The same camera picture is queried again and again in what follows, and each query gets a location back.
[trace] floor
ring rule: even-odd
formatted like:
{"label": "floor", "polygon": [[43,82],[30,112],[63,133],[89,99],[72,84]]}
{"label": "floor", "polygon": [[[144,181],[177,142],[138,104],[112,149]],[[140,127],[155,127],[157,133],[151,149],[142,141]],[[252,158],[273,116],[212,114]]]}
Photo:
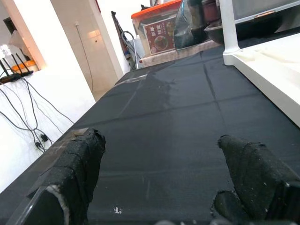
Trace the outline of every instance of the floor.
{"label": "floor", "polygon": [[108,90],[94,91],[94,92],[93,92],[93,96],[94,96],[95,101],[97,102],[100,98],[102,98],[102,96],[105,95],[105,93],[106,93],[107,91],[108,91]]}

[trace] white wall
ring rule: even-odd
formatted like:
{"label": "white wall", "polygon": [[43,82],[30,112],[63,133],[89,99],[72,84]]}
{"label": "white wall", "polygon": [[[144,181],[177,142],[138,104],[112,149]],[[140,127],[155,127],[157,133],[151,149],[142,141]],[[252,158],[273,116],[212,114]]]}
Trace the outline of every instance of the white wall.
{"label": "white wall", "polygon": [[123,30],[131,32],[135,36],[135,30],[132,25],[131,15],[141,10],[141,4],[145,6],[150,5],[149,0],[97,0],[101,10],[101,15],[105,23],[107,32],[112,42],[113,48],[118,57],[118,61],[122,68],[123,73],[127,73],[130,70],[128,61],[125,59],[117,30],[113,23],[111,11],[116,12],[116,17]]}
{"label": "white wall", "polygon": [[[79,66],[93,94],[107,92],[118,80],[89,0],[51,0]],[[75,23],[78,24],[82,43]]]}
{"label": "white wall", "polygon": [[[2,2],[10,13],[22,16],[23,21],[17,21],[17,23],[25,22],[32,35],[31,38],[45,60],[46,68],[36,72],[28,80],[55,107],[73,121],[78,120],[90,109],[95,100],[50,0],[2,0]],[[23,35],[27,35],[27,33],[21,33],[21,36],[25,39],[29,38]],[[19,80],[7,85],[18,91],[19,96],[22,97],[29,123],[34,126],[29,96],[23,82]],[[0,89],[8,94],[18,111],[22,112],[20,103],[14,94],[3,85],[0,85]],[[45,101],[37,95],[35,98],[40,108],[53,119],[63,132],[71,126],[68,120],[55,112]],[[21,125],[17,115],[11,110],[8,101],[1,93],[0,102],[0,111]],[[35,109],[39,129],[56,141],[61,135],[60,132],[38,112],[36,107]],[[0,116],[0,192],[39,157],[40,153],[32,142],[28,131],[16,130],[7,119]]]}
{"label": "white wall", "polygon": [[97,23],[97,25],[99,27],[99,30],[101,32],[103,43],[105,44],[105,47],[106,47],[107,52],[109,54],[110,60],[112,62],[114,70],[116,72],[117,78],[120,79],[124,75],[124,73],[123,73],[123,70],[122,70],[121,65],[119,63],[117,54],[114,50],[113,43],[112,43],[112,41],[109,37],[106,25],[105,25],[104,20],[103,20],[103,17],[102,17],[102,15],[101,15],[101,13],[98,9],[97,2],[95,0],[89,0],[89,2],[90,2],[90,7],[91,7],[91,9],[93,11],[93,14],[94,14],[94,18],[95,18],[96,23]]}

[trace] orange lid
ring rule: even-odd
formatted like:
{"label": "orange lid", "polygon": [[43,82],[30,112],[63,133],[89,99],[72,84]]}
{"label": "orange lid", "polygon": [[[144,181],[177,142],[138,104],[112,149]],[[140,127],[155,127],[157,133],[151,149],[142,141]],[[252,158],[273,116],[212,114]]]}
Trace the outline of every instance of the orange lid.
{"label": "orange lid", "polygon": [[[33,61],[33,60],[29,60],[29,61],[26,61],[26,62],[24,62],[24,63],[25,63],[25,65],[26,65],[27,67],[31,67],[31,66],[33,66],[33,65],[36,64],[36,62]],[[24,66],[22,63],[19,64],[19,67],[20,67],[21,69],[24,69],[24,68],[25,68],[25,66]],[[15,70],[15,71],[17,71],[19,68],[18,68],[17,65],[14,65],[14,66],[12,67],[12,69]]]}
{"label": "orange lid", "polygon": [[181,3],[181,0],[172,0],[172,1],[168,1],[166,3],[160,4],[160,5],[156,5],[153,7],[150,7],[148,9],[144,9],[140,12],[134,13],[131,15],[131,19],[140,17],[140,16],[145,16],[147,14],[154,14],[154,13],[158,13],[159,11],[163,11],[169,8],[174,8],[174,9],[178,9],[179,5]]}

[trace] dark container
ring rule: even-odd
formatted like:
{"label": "dark container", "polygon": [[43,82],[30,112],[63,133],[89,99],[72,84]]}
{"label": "dark container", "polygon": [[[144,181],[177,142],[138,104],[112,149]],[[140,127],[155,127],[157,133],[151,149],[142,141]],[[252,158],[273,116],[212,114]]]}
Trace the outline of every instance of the dark container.
{"label": "dark container", "polygon": [[[282,25],[285,13],[285,10],[269,13],[235,24],[238,40],[259,38],[274,33]],[[220,20],[209,25],[204,31],[213,41],[224,44],[223,27]]]}

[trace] plastic container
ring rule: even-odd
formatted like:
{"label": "plastic container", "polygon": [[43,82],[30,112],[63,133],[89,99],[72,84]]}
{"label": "plastic container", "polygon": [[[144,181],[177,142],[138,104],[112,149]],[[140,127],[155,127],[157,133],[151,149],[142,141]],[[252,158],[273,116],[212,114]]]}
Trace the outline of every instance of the plastic container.
{"label": "plastic container", "polygon": [[[285,14],[288,11],[280,11],[261,15],[248,21],[235,24],[238,40],[246,38],[263,37],[273,34],[281,26]],[[221,21],[214,22],[204,30],[208,36],[219,44],[224,44],[223,27]]]}
{"label": "plastic container", "polygon": [[254,19],[268,11],[280,11],[300,4],[300,0],[232,0],[237,23]]}
{"label": "plastic container", "polygon": [[131,16],[146,57],[175,49],[174,28],[181,0],[172,0]]}

